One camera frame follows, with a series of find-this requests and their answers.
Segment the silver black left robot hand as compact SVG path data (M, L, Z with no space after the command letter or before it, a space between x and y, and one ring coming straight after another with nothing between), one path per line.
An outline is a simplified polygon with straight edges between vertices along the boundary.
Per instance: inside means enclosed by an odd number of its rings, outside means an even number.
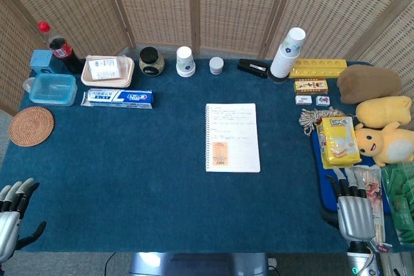
M39 224L33 234L20 238L21 223L39 182L28 178L6 185L1 190L1 264L10 259L15 251L34 243L43 234L47 222Z

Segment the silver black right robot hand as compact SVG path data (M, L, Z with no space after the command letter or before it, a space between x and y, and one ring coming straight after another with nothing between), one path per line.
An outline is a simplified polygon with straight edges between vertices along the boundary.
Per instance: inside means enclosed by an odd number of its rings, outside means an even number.
M370 242L375 237L373 210L364 181L349 168L334 167L336 176L327 175L336 199L336 212L320 209L322 219L338 229L349 242Z

